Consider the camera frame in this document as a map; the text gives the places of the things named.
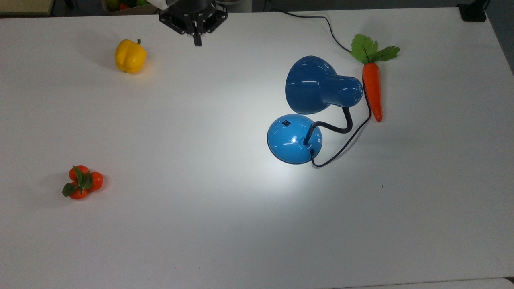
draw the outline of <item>artificial vegetable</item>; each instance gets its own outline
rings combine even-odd
[[[129,5],[127,5],[125,3],[120,3],[119,8],[120,8],[120,10],[125,10],[125,9],[129,9],[132,7],[130,7]]]
[[[143,5],[148,5],[150,3],[148,3],[148,1],[146,0],[136,0],[136,6],[143,6]]]
[[[375,119],[382,120],[382,92],[380,87],[380,70],[377,61],[387,61],[398,56],[400,48],[388,46],[378,51],[378,42],[373,42],[366,35],[356,34],[352,41],[350,54],[364,64],[362,68],[362,80],[371,111]]]
[[[132,40],[124,39],[116,48],[116,66],[124,72],[135,73],[139,71],[146,59],[146,50],[140,45],[141,39],[137,43]]]

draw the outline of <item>fruit basket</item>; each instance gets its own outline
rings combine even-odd
[[[111,10],[107,5],[109,0],[102,0],[102,7],[105,12],[109,15],[149,15],[154,14],[157,11],[157,7],[152,4],[146,4],[142,6],[132,7],[124,10]]]

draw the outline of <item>lamp base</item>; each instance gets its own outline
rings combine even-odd
[[[321,150],[321,130],[316,127],[307,144],[303,141],[314,122],[303,115],[288,114],[275,120],[268,130],[268,146],[281,161],[304,164]]]

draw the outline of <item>carrot leaves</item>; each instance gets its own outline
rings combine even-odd
[[[371,40],[370,37],[356,34],[352,41],[352,51],[350,54],[363,64],[377,61],[387,61],[398,56],[400,48],[388,46],[378,51],[378,42]]]

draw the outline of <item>green leaf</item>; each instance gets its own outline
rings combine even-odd
[[[73,169],[75,170],[75,174],[77,175],[77,185],[79,187],[82,187],[82,182],[84,181],[84,174],[76,166],[73,166]]]
[[[91,172],[87,172],[84,175],[84,184],[81,186],[83,190],[89,190],[93,185],[93,177],[91,176]]]
[[[378,42],[373,42],[366,35],[356,34],[352,40],[352,51],[350,54],[363,64],[370,63],[371,57],[378,50]]]
[[[75,191],[76,188],[77,187],[72,183],[68,183],[68,184],[64,185],[63,195],[64,196],[71,195],[71,193],[73,193],[73,191]]]
[[[399,47],[388,46],[388,47],[382,49],[381,51],[375,53],[375,55],[373,55],[371,62],[391,60],[398,56],[399,51],[400,51]]]

